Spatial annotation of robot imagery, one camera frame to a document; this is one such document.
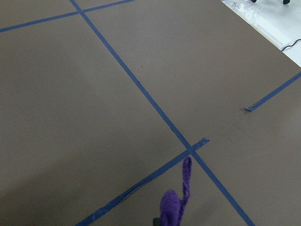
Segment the clear plastic bag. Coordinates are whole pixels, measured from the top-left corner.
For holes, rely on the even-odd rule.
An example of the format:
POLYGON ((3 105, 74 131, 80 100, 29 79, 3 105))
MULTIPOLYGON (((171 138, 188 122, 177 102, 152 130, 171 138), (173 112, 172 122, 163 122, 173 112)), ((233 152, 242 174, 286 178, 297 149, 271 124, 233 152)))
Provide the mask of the clear plastic bag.
POLYGON ((223 0, 222 3, 281 51, 301 41, 299 0, 223 0))

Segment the purple towel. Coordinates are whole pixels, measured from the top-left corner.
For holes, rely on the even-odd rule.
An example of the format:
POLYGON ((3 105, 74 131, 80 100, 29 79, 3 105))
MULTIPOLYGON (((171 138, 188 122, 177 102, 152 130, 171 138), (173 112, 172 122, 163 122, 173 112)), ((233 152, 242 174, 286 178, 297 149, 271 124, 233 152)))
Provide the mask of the purple towel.
POLYGON ((160 202, 160 225, 179 226, 181 224, 185 207, 190 198, 190 177, 192 160, 186 157, 182 164, 182 199, 174 190, 168 190, 160 202))

